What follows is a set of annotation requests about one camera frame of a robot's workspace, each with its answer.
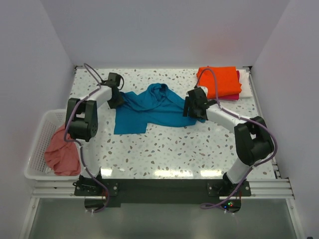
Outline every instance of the terrazzo table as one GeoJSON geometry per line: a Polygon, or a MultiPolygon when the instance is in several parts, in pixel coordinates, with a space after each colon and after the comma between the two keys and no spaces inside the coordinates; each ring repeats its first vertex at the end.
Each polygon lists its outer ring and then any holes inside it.
{"type": "MultiPolygon", "coordinates": [[[[193,89],[197,69],[97,69],[102,78],[109,72],[122,75],[122,92],[139,94],[152,83],[165,83],[182,98],[193,89]]],[[[77,69],[70,97],[82,97],[96,88],[85,69],[77,69]]],[[[221,102],[241,115],[258,115],[254,98],[221,102]]],[[[220,179],[237,158],[234,134],[207,121],[174,128],[148,124],[145,134],[114,135],[115,110],[108,104],[98,109],[97,160],[103,178],[117,179],[220,179]]],[[[271,162],[255,168],[248,179],[274,179],[271,162]]]]}

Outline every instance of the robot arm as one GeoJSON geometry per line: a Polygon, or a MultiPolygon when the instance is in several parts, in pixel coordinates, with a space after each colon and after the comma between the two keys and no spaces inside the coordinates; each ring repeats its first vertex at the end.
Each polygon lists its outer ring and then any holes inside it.
{"type": "MultiPolygon", "coordinates": [[[[238,158],[223,175],[223,184],[218,189],[220,194],[228,195],[256,162],[274,151],[271,136],[263,128],[242,120],[249,117],[239,117],[231,110],[222,110],[216,100],[208,101],[204,90],[200,87],[188,92],[183,115],[216,122],[235,134],[238,158]]],[[[251,120],[266,126],[261,117],[251,120]]]]}
{"type": "MultiPolygon", "coordinates": [[[[78,106],[68,130],[70,137],[81,143],[84,158],[92,159],[95,156],[95,141],[92,138],[96,135],[98,130],[97,109],[105,102],[108,103],[111,109],[124,103],[124,99],[118,89],[121,78],[122,77],[119,74],[110,73],[108,79],[102,81],[98,85],[98,88],[94,90],[94,94],[91,93],[91,96],[88,95],[82,98],[70,98],[68,101],[65,125],[67,125],[76,104],[80,100],[88,97],[78,106]]],[[[100,167],[95,160],[87,160],[86,166],[94,176],[99,173],[100,167]]],[[[87,178],[90,177],[84,169],[82,161],[81,175],[87,178]]]]}

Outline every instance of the laundry basket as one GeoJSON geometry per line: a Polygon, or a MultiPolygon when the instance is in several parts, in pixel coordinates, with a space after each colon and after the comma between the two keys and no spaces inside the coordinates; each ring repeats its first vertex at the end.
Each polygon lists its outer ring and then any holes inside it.
{"type": "Polygon", "coordinates": [[[76,180],[79,176],[58,176],[50,169],[44,160],[44,152],[48,148],[56,130],[65,123],[66,109],[52,110],[45,113],[32,144],[31,155],[24,175],[29,179],[65,181],[76,180]]]}

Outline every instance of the blue cloth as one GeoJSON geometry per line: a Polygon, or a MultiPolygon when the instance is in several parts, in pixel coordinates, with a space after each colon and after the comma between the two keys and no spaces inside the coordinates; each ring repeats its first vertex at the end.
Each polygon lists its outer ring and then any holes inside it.
{"type": "Polygon", "coordinates": [[[121,94],[125,103],[116,108],[114,134],[145,133],[148,123],[171,127],[196,123],[196,119],[183,117],[185,100],[166,84],[151,84],[139,95],[121,94]]]}

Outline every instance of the white backdrop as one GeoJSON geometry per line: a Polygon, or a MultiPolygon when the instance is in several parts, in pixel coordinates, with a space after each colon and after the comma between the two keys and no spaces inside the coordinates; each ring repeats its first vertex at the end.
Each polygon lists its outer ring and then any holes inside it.
{"type": "Polygon", "coordinates": [[[253,66],[276,157],[289,177],[307,236],[319,238],[319,1],[292,0],[253,66]]]}
{"type": "Polygon", "coordinates": [[[0,32],[0,238],[16,239],[32,139],[45,111],[65,107],[73,65],[39,0],[2,1],[0,32]]]}
{"type": "Polygon", "coordinates": [[[250,66],[289,0],[42,0],[73,63],[250,66]]]}

